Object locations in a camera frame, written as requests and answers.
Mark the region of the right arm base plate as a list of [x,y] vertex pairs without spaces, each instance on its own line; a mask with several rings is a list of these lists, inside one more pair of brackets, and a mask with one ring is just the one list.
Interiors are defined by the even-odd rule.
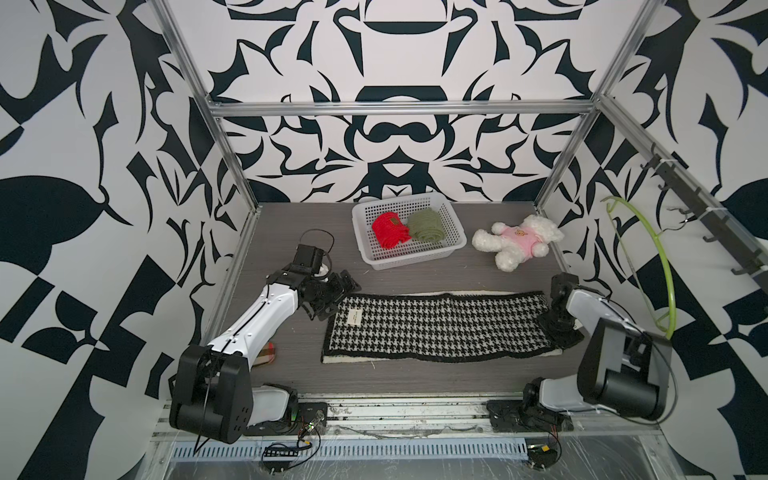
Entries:
[[549,410],[538,403],[523,400],[489,400],[486,403],[494,432],[572,431],[573,423],[564,414]]

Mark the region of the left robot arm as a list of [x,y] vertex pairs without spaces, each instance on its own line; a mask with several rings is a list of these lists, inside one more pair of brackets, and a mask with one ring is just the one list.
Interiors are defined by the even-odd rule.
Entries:
[[232,444],[248,428],[290,416],[291,393],[279,386],[251,384],[258,354],[297,310],[327,320],[360,290],[348,271],[334,272],[324,250],[297,246],[293,260],[269,275],[254,303],[230,327],[205,345],[191,345],[173,378],[172,428]]

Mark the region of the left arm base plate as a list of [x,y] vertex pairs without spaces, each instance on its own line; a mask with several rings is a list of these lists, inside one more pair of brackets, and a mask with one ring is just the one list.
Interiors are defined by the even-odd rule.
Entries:
[[298,402],[289,407],[283,419],[249,426],[246,437],[297,436],[305,429],[324,434],[327,430],[326,402]]

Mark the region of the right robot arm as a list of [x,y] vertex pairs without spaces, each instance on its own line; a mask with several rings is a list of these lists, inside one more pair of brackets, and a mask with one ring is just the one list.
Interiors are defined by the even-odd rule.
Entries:
[[577,373],[527,384],[518,408],[524,425],[558,428],[571,413],[606,411],[642,425],[662,423],[677,406],[671,342],[577,276],[552,278],[549,309],[537,317],[547,340],[566,350],[589,343]]

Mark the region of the black white houndstooth scarf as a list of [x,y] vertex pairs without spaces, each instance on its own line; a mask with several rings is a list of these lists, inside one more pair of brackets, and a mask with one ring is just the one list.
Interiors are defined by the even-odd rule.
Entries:
[[537,317],[541,291],[354,294],[328,321],[321,361],[472,363],[560,355]]

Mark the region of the green knitted scarf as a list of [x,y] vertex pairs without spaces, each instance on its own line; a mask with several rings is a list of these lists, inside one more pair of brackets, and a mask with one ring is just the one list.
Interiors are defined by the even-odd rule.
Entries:
[[412,239],[426,243],[439,243],[445,238],[441,215],[430,208],[408,216],[407,226]]

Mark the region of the red knitted scarf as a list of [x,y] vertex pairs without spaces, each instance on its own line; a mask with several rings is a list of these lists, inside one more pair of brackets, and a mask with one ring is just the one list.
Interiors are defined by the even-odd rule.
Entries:
[[372,224],[372,231],[379,246],[385,250],[394,249],[399,244],[405,244],[411,240],[408,226],[395,212],[379,215]]

